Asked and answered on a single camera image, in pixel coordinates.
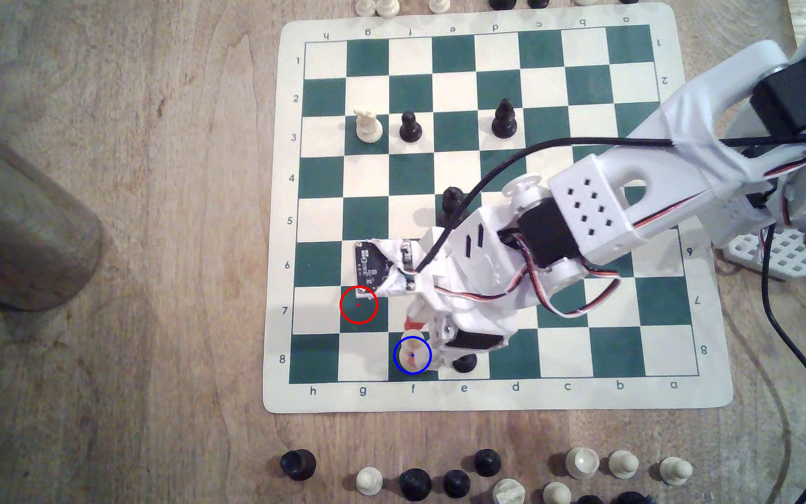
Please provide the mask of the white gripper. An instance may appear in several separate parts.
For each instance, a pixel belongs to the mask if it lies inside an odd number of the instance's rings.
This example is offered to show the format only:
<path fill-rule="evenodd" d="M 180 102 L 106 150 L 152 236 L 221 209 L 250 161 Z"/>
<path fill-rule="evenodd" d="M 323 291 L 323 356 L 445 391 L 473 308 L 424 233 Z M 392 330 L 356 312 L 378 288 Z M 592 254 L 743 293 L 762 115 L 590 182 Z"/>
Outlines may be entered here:
<path fill-rule="evenodd" d="M 516 240 L 508 206 L 482 206 L 452 230 L 416 277 L 417 295 L 404 330 L 431 334 L 436 351 L 491 351 L 518 331 L 518 312 L 537 302 L 531 274 Z"/>

